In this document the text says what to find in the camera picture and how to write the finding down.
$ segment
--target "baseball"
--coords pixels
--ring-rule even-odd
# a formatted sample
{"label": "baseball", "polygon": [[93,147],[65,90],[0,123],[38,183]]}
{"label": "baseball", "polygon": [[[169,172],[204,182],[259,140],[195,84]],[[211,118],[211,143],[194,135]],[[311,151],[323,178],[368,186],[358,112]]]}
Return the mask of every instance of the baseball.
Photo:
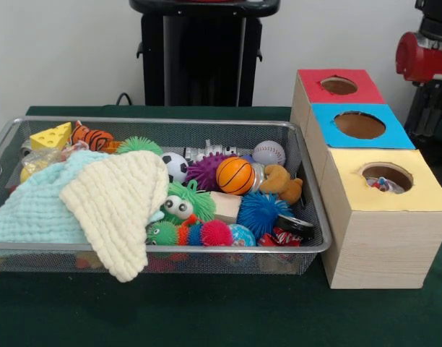
{"label": "baseball", "polygon": [[275,141],[263,141],[253,150],[253,160],[263,165],[285,164],[285,151]]}

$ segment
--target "red box top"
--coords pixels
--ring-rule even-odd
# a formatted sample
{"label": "red box top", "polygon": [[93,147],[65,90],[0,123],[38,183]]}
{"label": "red box top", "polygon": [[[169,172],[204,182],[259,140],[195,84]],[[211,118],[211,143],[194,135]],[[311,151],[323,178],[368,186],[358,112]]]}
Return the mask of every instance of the red box top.
{"label": "red box top", "polygon": [[385,103],[365,70],[298,70],[310,103]]}

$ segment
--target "cream knit blanket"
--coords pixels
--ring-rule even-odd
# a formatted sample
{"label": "cream knit blanket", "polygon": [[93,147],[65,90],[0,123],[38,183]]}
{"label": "cream knit blanket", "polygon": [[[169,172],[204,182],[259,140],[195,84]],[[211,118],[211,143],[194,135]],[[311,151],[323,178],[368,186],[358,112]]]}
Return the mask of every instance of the cream knit blanket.
{"label": "cream knit blanket", "polygon": [[149,151],[134,151],[85,166],[60,198],[105,268],[127,282],[147,265],[145,226],[167,193],[168,171],[162,159]]}

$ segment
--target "round hole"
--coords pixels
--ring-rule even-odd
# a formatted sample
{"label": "round hole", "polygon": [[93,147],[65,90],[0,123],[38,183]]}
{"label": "round hole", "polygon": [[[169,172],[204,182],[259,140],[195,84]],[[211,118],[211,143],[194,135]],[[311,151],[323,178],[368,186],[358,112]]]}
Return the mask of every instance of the round hole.
{"label": "round hole", "polygon": [[337,95],[349,95],[358,91],[358,86],[352,80],[338,76],[321,81],[321,86],[327,92]]}
{"label": "round hole", "polygon": [[385,124],[375,116],[358,111],[339,114],[335,117],[335,123],[342,133],[362,140],[375,139],[386,131]]}
{"label": "round hole", "polygon": [[414,184],[414,179],[410,173],[392,163],[371,163],[362,170],[362,175],[366,179],[384,177],[401,187],[404,190],[403,192],[410,190]]}

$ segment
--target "blue square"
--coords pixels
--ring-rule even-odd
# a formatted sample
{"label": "blue square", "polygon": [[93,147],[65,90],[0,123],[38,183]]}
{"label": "blue square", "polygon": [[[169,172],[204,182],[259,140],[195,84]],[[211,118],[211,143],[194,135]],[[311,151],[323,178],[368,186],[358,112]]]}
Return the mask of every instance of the blue square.
{"label": "blue square", "polygon": [[415,149],[388,105],[314,103],[312,108],[329,147]]}

